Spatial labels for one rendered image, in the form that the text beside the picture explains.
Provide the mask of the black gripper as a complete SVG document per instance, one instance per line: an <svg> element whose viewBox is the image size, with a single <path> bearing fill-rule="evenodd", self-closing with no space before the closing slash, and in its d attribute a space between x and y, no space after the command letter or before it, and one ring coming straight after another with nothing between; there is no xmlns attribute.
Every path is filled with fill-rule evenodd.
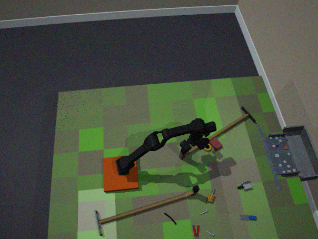
<svg viewBox="0 0 318 239"><path fill-rule="evenodd" d="M205 135L205 137L208 137L209 135L210 135L210 133L208 133L208 134L202 134L202 136L201 137L203 137ZM200 137L200 138L201 138ZM180 146L181 146L181 148L185 151L185 152L188 152L192 147L191 147L191 145L194 147L194 146L196 146L196 144L194 145L193 143L195 142L195 140L197 141L197 140L199 140L200 138L194 138L191 134L190 134L190 136L189 136L189 138L187 139L187 141L186 140L184 140L184 141L182 141L181 143L180 143ZM191 144L191 145L190 145Z"/></svg>

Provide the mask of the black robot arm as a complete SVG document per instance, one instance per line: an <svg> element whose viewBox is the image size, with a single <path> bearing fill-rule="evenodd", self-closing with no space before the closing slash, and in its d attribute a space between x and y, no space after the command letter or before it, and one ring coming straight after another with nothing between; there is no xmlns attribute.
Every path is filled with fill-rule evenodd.
<svg viewBox="0 0 318 239"><path fill-rule="evenodd" d="M135 166L135 161L137 161L149 151L159 150L170 138L189 133L194 138L200 138L202 134L208 134L215 131L217 131L215 122L212 121L209 123L205 123L204 120L202 120L201 118L196 118L186 125L170 129L165 128L161 131L154 131L144 140L143 145L136 149L133 153L131 153L129 156L122 156L115 161L118 175L128 175L130 169ZM161 143L159 142L157 137L158 133L162 133L163 135ZM209 141L210 140L208 138L201 137L199 140L195 140L193 144L196 144L200 150L203 150L208 146Z"/></svg>

